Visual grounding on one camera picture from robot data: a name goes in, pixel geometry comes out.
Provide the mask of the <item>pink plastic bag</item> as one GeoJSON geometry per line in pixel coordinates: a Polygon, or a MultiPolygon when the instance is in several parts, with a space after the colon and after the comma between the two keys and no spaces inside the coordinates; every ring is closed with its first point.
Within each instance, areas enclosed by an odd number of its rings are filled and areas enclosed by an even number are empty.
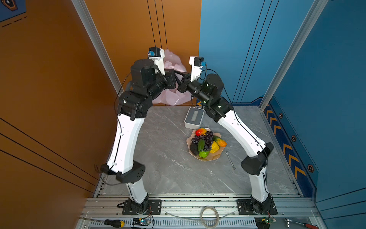
{"type": "Polygon", "coordinates": [[[187,73],[187,68],[183,65],[181,58],[169,49],[164,50],[164,53],[164,70],[167,86],[159,95],[153,98],[153,105],[189,106],[191,105],[191,94],[188,91],[180,92],[178,90],[178,84],[183,79],[183,75],[176,74],[176,72],[187,73]]]}

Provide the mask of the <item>dark purple grape bunch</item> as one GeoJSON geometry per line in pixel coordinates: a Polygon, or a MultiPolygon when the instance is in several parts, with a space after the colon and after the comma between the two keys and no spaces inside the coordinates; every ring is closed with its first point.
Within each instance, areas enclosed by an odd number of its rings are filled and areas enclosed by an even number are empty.
{"type": "Polygon", "coordinates": [[[214,141],[213,140],[213,132],[212,131],[207,131],[207,133],[205,135],[202,135],[202,136],[196,136],[194,134],[194,137],[192,138],[191,142],[197,144],[200,139],[203,139],[205,141],[205,150],[204,151],[210,151],[211,150],[211,144],[214,141]]]}

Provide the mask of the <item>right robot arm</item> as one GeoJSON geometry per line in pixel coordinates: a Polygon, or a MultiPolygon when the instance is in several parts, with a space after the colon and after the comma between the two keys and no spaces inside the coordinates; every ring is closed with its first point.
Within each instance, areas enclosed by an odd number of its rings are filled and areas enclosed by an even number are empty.
{"type": "Polygon", "coordinates": [[[224,127],[242,146],[246,153],[241,167],[249,175],[251,184],[251,204],[257,214],[267,214],[273,207],[273,197],[267,190],[266,167],[274,146],[256,136],[239,118],[234,107],[224,97],[224,83],[217,74],[209,74],[199,82],[189,73],[182,73],[178,79],[178,90],[189,92],[203,102],[206,114],[224,127]]]}

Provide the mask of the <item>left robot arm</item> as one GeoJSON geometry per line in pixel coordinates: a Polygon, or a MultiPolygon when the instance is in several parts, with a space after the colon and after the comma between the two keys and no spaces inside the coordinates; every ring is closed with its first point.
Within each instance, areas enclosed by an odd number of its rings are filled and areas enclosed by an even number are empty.
{"type": "Polygon", "coordinates": [[[165,73],[164,59],[150,57],[131,66],[132,89],[119,96],[117,130],[112,152],[101,172],[115,175],[116,180],[128,188],[128,204],[137,214],[148,210],[148,193],[143,183],[145,165],[133,159],[137,138],[148,110],[165,89],[175,88],[174,72],[165,73]]]}

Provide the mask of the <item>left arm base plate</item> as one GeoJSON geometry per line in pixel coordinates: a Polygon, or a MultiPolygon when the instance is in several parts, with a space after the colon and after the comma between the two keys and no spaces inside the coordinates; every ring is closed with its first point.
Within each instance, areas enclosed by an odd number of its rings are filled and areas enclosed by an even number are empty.
{"type": "Polygon", "coordinates": [[[161,199],[148,199],[141,204],[137,204],[128,199],[123,204],[123,215],[160,215],[162,209],[161,199]]]}

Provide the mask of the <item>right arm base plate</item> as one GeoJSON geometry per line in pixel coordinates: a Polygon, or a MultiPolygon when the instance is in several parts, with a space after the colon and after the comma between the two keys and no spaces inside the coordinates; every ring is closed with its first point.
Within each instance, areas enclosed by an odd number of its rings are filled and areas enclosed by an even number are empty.
{"type": "Polygon", "coordinates": [[[277,215],[278,211],[274,201],[268,198],[264,202],[255,199],[238,199],[236,201],[240,215],[277,215]]]}

